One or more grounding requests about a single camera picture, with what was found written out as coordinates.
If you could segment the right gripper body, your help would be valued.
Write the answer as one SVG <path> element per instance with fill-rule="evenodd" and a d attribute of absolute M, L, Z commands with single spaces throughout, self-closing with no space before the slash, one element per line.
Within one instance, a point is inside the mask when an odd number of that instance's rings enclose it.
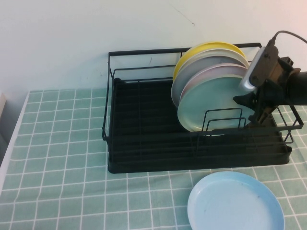
<path fill-rule="evenodd" d="M 301 72 L 289 57 L 277 58 L 273 68 L 260 76 L 264 82 L 259 97 L 268 106 L 301 105 Z"/>

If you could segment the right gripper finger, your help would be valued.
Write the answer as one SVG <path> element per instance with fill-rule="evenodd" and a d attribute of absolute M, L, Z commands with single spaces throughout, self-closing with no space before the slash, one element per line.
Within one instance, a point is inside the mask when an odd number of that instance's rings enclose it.
<path fill-rule="evenodd" d="M 272 114 L 273 112 L 273 107 L 254 107 L 254 114 L 250 115 L 248 117 L 248 120 L 253 124 L 253 125 L 262 125 L 263 122 L 269 117 L 269 115 Z"/>
<path fill-rule="evenodd" d="M 245 95 L 235 96 L 233 97 L 233 100 L 237 104 L 248 107 L 248 108 L 255 108 L 257 105 L 257 98 L 254 92 L 250 92 Z"/>

